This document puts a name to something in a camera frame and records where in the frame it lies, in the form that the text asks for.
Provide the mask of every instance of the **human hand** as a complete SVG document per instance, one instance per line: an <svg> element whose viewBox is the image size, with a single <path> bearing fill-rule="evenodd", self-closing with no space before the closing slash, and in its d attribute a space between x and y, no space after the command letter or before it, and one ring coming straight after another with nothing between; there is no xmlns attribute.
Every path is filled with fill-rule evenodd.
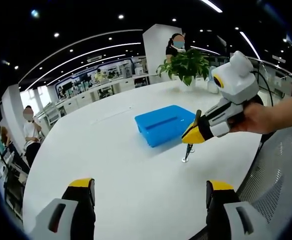
<svg viewBox="0 0 292 240"><path fill-rule="evenodd" d="M244 109L245 120L236 124L230 132L268 134L275 130L271 107L251 103Z"/></svg>

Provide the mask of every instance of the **window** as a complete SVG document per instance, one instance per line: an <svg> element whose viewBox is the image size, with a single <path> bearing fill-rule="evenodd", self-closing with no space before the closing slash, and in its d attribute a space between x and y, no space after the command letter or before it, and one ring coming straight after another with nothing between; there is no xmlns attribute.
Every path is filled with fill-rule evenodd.
<svg viewBox="0 0 292 240"><path fill-rule="evenodd" d="M24 108L30 105L32 110L34 111L34 115L36 115L39 112L39 107L35 99L35 94L34 94L33 89L21 92L20 96L21 96L21 101Z"/></svg>
<svg viewBox="0 0 292 240"><path fill-rule="evenodd" d="M38 87L38 93L43 107L51 103L51 98L47 86Z"/></svg>

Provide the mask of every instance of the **black ceiling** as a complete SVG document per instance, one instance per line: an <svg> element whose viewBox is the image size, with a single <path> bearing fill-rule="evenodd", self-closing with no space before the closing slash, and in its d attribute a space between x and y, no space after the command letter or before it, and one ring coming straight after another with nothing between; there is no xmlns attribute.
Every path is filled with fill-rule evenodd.
<svg viewBox="0 0 292 240"><path fill-rule="evenodd" d="M22 89L27 88L47 71L78 55L112 45L142 43L142 33L153 24L181 27L186 32L186 43L197 47L222 55L240 50L255 57L239 31L234 29L239 27L250 38L262 59L277 64L271 56L282 57L286 63L279 65L292 72L292 46L282 40L287 31L292 37L292 24L284 21L292 20L292 6L287 7L277 1L271 2L272 5L267 4L269 1L258 1L257 4L255 0L211 1L219 6L223 13L215 12L200 0L0 1L2 89L18 83L40 61L74 42L112 31L142 30L107 34L66 48L27 75L20 82ZM40 17L33 18L32 10L37 10ZM281 15L279 20L272 15L274 10ZM119 20L119 14L123 14L124 19ZM59 33L60 36L55 38L54 33ZM227 52L218 41L217 35L227 42ZM144 47L143 44L123 46L99 53L105 54L104 58L121 54L130 57L136 53L144 55ZM87 63L86 59L87 56L83 56L52 71L46 76L47 79L44 79L45 82L62 75L61 71L66 73L82 66L81 62ZM10 62L10 65L2 64L2 60ZM38 81L34 87L42 84L44 81Z"/></svg>

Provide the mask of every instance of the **white pillar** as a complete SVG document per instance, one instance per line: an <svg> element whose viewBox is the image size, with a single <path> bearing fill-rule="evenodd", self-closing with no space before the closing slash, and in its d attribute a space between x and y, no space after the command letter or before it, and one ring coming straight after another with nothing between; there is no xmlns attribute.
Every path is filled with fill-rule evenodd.
<svg viewBox="0 0 292 240"><path fill-rule="evenodd" d="M11 139L17 151L21 154L26 143L23 126L25 119L23 117L23 105L20 97L19 86L12 85L7 88L2 96L2 106L6 118Z"/></svg>
<svg viewBox="0 0 292 240"><path fill-rule="evenodd" d="M58 98L55 86L47 86L47 89L48 89L51 102L55 103L56 101L58 101L59 98Z"/></svg>
<svg viewBox="0 0 292 240"><path fill-rule="evenodd" d="M44 109L44 106L42 105L42 102L41 102L41 99L40 99L40 95L39 95L39 92L38 92L37 88L34 89L34 95L35 95L35 99L36 99L39 111L42 111Z"/></svg>
<svg viewBox="0 0 292 240"><path fill-rule="evenodd" d="M182 34L181 28L155 24L142 34L147 58L148 71L150 75L155 75L159 65L164 63L166 59L166 47L169 39L173 34ZM166 74L162 75L162 79L158 76L151 76L150 83L168 81Z"/></svg>
<svg viewBox="0 0 292 240"><path fill-rule="evenodd" d="M1 116L2 116L2 120L0 121L0 126L6 127L8 132L10 132L10 128L8 126L6 114L5 114L5 111L4 111L4 106L2 104L0 105L0 112L1 112Z"/></svg>

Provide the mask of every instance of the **black shirt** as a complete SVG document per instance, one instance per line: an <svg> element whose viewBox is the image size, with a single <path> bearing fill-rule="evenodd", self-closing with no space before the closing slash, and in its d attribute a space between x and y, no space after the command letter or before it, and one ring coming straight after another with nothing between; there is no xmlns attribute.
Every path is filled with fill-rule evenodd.
<svg viewBox="0 0 292 240"><path fill-rule="evenodd" d="M171 46L166 47L166 55L173 55L174 57L177 56L178 51Z"/></svg>

